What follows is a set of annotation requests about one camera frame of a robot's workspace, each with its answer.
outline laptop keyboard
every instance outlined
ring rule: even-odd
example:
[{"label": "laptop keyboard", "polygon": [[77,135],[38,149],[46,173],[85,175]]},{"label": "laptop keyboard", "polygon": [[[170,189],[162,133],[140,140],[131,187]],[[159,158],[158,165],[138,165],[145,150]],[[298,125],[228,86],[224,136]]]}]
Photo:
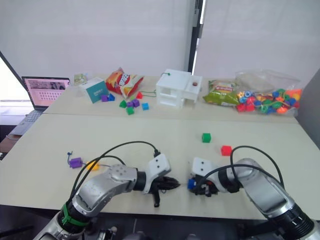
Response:
[{"label": "laptop keyboard", "polygon": [[32,112],[30,112],[28,114],[28,116],[26,116],[24,121],[25,122],[35,122],[38,119],[38,117],[40,117],[41,114],[42,114],[41,111],[33,110]]}]

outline white table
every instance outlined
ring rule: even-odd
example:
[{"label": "white table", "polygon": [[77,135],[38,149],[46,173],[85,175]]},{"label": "white table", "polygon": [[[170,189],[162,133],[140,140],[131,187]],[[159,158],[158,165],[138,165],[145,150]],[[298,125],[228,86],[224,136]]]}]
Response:
[{"label": "white table", "polygon": [[[159,77],[146,76],[139,86],[139,91],[153,91]],[[207,95],[208,79],[202,81],[202,91],[196,104],[192,100],[186,100],[183,108],[176,109],[167,105],[157,105],[155,97],[143,97],[141,103],[149,103],[150,110],[138,109],[130,118],[156,118],[156,119],[181,119],[181,120],[215,120],[215,121],[239,121],[239,122],[264,122],[264,123],[296,123],[294,117],[264,115],[256,113],[238,113],[232,107],[222,107],[205,103],[202,96]],[[70,86],[63,94],[45,111],[48,114],[67,115],[94,115],[128,117],[127,112],[119,107],[123,97],[115,95],[115,102],[96,102],[92,104],[87,96],[78,87]]]},{"label": "white table", "polygon": [[[151,195],[134,191],[115,196],[103,212],[264,219],[243,190],[208,198],[195,196],[186,187],[194,157],[227,165],[229,158],[220,155],[221,145],[252,145],[275,159],[288,193],[311,218],[320,220],[320,151],[298,124],[156,119],[135,115],[43,114],[0,162],[0,204],[60,209],[79,172],[67,165],[67,152],[73,151],[73,158],[89,161],[122,142],[144,140],[167,156],[172,168],[169,176],[177,178],[182,186],[166,194],[160,193],[159,208],[153,207]],[[202,133],[211,133],[212,143],[202,143]],[[128,166],[143,170],[153,151],[147,145],[133,144],[112,154],[122,158]],[[235,159],[243,157],[257,160],[276,176],[273,165],[259,153],[249,149],[235,153]],[[116,163],[106,159],[103,162]],[[103,167],[91,176],[102,171]]]}]

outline laptop screen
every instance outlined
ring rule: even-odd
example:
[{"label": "laptop screen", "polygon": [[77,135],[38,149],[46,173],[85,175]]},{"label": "laptop screen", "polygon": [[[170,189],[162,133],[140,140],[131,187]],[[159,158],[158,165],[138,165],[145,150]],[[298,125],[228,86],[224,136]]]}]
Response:
[{"label": "laptop screen", "polygon": [[22,77],[34,108],[49,107],[69,86],[69,78]]}]

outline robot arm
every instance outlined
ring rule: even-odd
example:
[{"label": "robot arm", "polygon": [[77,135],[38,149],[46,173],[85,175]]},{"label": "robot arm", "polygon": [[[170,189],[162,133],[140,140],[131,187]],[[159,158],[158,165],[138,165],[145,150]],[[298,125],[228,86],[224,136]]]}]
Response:
[{"label": "robot arm", "polygon": [[[235,164],[261,168],[256,161],[250,158],[241,159]],[[192,173],[195,176],[205,176],[216,168],[218,166],[212,162],[196,157],[193,161]],[[235,173],[240,187],[245,190],[258,210],[274,224],[283,239],[320,240],[318,223],[311,220],[301,210],[278,181],[251,167],[235,167]],[[202,193],[207,196],[218,192],[237,192],[239,183],[235,181],[231,168],[213,173],[208,180],[210,182],[201,186],[202,189],[205,189]]]},{"label": "robot arm", "polygon": [[[160,189],[177,188],[180,185],[177,180],[164,176],[170,171],[170,164],[164,154],[151,160],[145,172],[120,164],[109,167],[104,173],[87,181],[34,240],[78,239],[91,218],[97,216],[115,195],[132,190],[156,195],[155,189],[158,193]],[[160,198],[155,199],[157,202],[154,205],[158,207]]]}]

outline green snack bag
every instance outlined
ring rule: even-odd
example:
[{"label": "green snack bag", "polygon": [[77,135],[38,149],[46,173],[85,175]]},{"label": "green snack bag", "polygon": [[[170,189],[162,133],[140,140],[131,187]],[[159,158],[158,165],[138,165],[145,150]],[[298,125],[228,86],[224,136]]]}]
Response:
[{"label": "green snack bag", "polygon": [[239,104],[236,83],[227,80],[209,80],[209,94],[203,99],[209,104],[236,106]]}]

